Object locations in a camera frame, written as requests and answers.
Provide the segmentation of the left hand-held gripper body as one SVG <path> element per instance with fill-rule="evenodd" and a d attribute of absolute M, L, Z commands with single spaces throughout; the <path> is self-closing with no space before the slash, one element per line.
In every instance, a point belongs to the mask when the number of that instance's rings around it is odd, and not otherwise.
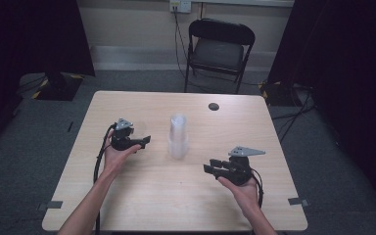
<path fill-rule="evenodd" d="M 120 118 L 114 127 L 114 132 L 111 137 L 111 146 L 118 150 L 126 150 L 130 148 L 128 146 L 130 135 L 129 135 L 129 128 L 133 128 L 133 123 L 124 119 Z"/>

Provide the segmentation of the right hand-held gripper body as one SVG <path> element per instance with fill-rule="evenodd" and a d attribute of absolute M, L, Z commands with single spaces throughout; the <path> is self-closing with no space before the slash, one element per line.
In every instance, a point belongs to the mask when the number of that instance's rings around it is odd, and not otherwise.
<path fill-rule="evenodd" d="M 242 146 L 237 146 L 229 153 L 229 160 L 223 167 L 229 171 L 229 180 L 236 186 L 240 186 L 249 181 L 254 176 L 250 167 L 250 156 L 264 155 L 265 151 Z"/>

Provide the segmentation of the stack of clear plastic cups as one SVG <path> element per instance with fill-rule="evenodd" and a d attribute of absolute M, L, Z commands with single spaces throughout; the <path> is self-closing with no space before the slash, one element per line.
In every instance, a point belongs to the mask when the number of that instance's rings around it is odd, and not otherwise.
<path fill-rule="evenodd" d="M 187 118 L 183 114 L 175 114 L 170 118 L 169 154 L 175 159 L 182 159 L 188 153 L 188 149 Z"/>

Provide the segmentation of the person's left hand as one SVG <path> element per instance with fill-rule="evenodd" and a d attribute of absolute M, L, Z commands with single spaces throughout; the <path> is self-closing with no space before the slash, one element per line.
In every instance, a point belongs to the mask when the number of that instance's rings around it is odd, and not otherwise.
<path fill-rule="evenodd" d="M 101 178 L 111 178 L 115 179 L 120 173 L 126 159 L 131 155 L 135 154 L 141 149 L 140 145 L 134 145 L 126 150 L 118 151 L 111 146 L 111 137 L 113 135 L 111 130 L 108 134 L 107 141 L 104 146 L 104 168 L 101 173 Z"/>

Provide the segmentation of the person's right hand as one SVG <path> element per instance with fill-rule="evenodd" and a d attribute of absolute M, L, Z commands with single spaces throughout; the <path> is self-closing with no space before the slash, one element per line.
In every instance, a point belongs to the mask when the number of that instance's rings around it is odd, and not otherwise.
<path fill-rule="evenodd" d="M 220 176 L 217 181 L 233 194 L 245 218 L 261 216 L 261 210 L 258 205 L 258 188 L 254 179 L 251 178 L 241 186 L 236 186 L 222 176 Z"/>

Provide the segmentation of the grey tape strip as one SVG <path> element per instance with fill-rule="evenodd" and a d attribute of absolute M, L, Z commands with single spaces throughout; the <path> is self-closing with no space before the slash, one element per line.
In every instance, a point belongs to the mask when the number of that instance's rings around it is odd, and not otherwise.
<path fill-rule="evenodd" d="M 50 201 L 48 203 L 39 204 L 37 209 L 41 212 L 46 212 L 48 209 L 60 209 L 62 204 L 62 201 Z"/>
<path fill-rule="evenodd" d="M 301 198 L 289 198 L 288 202 L 290 206 L 301 205 L 302 207 L 308 207 L 310 205 L 307 199 L 301 199 Z"/>

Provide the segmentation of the black stand base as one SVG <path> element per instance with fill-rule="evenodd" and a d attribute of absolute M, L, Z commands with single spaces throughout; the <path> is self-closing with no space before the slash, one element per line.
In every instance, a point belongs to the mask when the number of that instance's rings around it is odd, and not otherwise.
<path fill-rule="evenodd" d="M 258 88 L 267 106 L 301 107 L 303 105 L 296 90 L 293 87 L 287 87 L 280 82 L 263 82 Z"/>
<path fill-rule="evenodd" d="M 83 76 L 61 72 L 46 72 L 44 80 L 32 95 L 35 100 L 72 101 Z"/>

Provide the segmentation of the black folding chair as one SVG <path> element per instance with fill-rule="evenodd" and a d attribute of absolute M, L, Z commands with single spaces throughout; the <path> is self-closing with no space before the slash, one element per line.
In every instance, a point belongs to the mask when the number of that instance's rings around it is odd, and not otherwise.
<path fill-rule="evenodd" d="M 256 41 L 254 32 L 241 23 L 214 19 L 195 20 L 188 32 L 184 91 L 187 91 L 190 70 L 198 69 L 234 75 L 235 93 L 238 93 Z"/>

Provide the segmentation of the black curtain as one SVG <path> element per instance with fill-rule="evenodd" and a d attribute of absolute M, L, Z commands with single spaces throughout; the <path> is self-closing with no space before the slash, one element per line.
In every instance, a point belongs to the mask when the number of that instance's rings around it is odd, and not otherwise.
<path fill-rule="evenodd" d="M 95 73 L 77 0 L 0 0 L 0 131 L 41 72 Z"/>
<path fill-rule="evenodd" d="M 312 88 L 376 190 L 376 0 L 294 0 L 268 80 Z"/>

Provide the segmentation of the white wall socket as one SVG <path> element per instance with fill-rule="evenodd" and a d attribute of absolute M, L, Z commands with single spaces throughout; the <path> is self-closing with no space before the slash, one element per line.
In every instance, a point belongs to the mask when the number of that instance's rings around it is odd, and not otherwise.
<path fill-rule="evenodd" d="M 169 0 L 169 10 L 172 13 L 190 14 L 192 2 L 190 0 Z"/>

